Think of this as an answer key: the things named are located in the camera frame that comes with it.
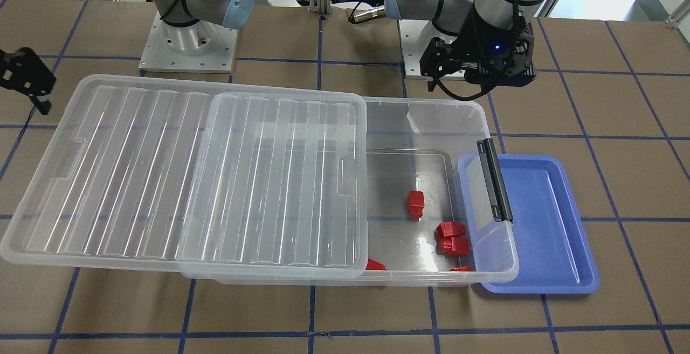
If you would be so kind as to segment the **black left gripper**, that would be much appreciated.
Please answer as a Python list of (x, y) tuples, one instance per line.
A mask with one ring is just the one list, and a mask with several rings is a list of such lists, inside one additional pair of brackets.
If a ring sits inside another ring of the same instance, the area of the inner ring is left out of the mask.
[(420, 73), (433, 92), (440, 79), (464, 70), (465, 74), (523, 74), (527, 71), (527, 21), (520, 10), (508, 8), (507, 24), (494, 25), (475, 4), (451, 43), (433, 37), (420, 60)]

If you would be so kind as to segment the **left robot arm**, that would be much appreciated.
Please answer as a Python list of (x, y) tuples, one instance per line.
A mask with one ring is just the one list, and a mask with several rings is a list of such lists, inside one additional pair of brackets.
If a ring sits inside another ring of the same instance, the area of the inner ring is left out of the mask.
[(532, 18), (545, 0), (384, 0), (396, 20), (426, 20), (438, 32), (419, 58), (427, 89), (472, 101), (496, 87), (535, 80)]

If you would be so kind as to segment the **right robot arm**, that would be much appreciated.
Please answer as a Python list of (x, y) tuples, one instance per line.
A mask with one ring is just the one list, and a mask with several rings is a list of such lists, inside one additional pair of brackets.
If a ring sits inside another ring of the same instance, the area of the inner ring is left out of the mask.
[(145, 72), (231, 73), (239, 30), (256, 0), (153, 0), (154, 20), (139, 68)]

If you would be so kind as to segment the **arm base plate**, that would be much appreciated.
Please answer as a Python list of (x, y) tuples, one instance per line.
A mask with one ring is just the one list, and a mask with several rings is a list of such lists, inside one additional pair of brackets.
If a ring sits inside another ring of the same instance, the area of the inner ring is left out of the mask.
[(239, 30), (206, 21), (173, 27), (155, 17), (139, 69), (152, 73), (231, 74), (239, 35)]
[(439, 37), (446, 43), (452, 43), (456, 37), (439, 32), (430, 20), (402, 19), (398, 21), (398, 28), (406, 77), (429, 80), (421, 73), (420, 60), (430, 40)]

